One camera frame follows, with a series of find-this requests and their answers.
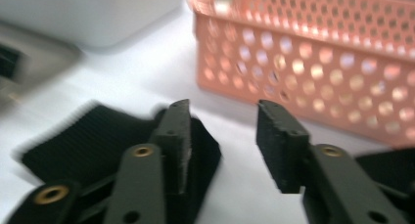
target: pink plastic basket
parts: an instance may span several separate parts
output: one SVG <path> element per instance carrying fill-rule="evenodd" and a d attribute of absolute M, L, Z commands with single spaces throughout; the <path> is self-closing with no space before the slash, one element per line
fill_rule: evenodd
<path fill-rule="evenodd" d="M 189 0 L 198 83 L 415 145 L 415 0 Z"/>

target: white plastic box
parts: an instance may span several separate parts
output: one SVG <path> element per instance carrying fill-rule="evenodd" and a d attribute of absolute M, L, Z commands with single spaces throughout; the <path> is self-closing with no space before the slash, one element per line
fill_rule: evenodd
<path fill-rule="evenodd" d="M 109 47 L 181 0 L 0 0 L 0 21 L 61 40 Z"/>

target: white table surface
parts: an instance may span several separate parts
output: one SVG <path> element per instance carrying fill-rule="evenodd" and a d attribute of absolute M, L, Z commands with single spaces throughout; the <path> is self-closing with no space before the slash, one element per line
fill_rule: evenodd
<path fill-rule="evenodd" d="M 36 53 L 44 47 L 26 49 Z M 0 112 L 1 222 L 40 184 L 13 155 L 65 125 L 79 107 L 96 100 L 144 117 L 160 104 L 190 99 L 192 114 L 202 120 L 223 153 L 197 223 L 307 223 L 301 195 L 279 193 L 255 145 L 256 106 L 196 84 L 197 41 L 193 14 L 185 5 L 111 50 L 83 51 L 65 70 L 22 92 Z M 50 53 L 36 55 L 34 59 L 47 62 L 42 56 Z M 388 149 L 344 131 L 302 122 L 315 144 L 337 145 L 353 155 Z"/>

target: brass rivet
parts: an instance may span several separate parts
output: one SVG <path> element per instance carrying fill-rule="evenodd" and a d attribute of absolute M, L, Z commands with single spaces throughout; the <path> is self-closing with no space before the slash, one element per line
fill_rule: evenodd
<path fill-rule="evenodd" d="M 153 149 L 143 147 L 143 148 L 139 148 L 135 150 L 133 154 L 135 157 L 147 157 L 151 155 L 152 153 L 153 153 Z"/>
<path fill-rule="evenodd" d="M 69 193 L 69 189 L 66 186 L 52 186 L 43 189 L 34 198 L 34 202 L 37 204 L 48 204 L 57 202 L 63 199 Z"/>
<path fill-rule="evenodd" d="M 342 152 L 339 149 L 336 149 L 334 147 L 324 147 L 322 151 L 326 156 L 329 156 L 329 157 L 341 157 L 342 156 Z"/>

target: black fabric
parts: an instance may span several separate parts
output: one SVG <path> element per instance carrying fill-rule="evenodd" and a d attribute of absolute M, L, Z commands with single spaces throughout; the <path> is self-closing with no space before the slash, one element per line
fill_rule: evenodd
<path fill-rule="evenodd" d="M 24 153 L 22 163 L 44 182 L 69 179 L 87 187 L 115 174 L 123 152 L 146 143 L 160 120 L 138 119 L 99 105 Z"/>
<path fill-rule="evenodd" d="M 405 194 L 411 192 L 410 185 L 415 182 L 415 149 L 357 157 L 356 161 L 376 182 Z"/>

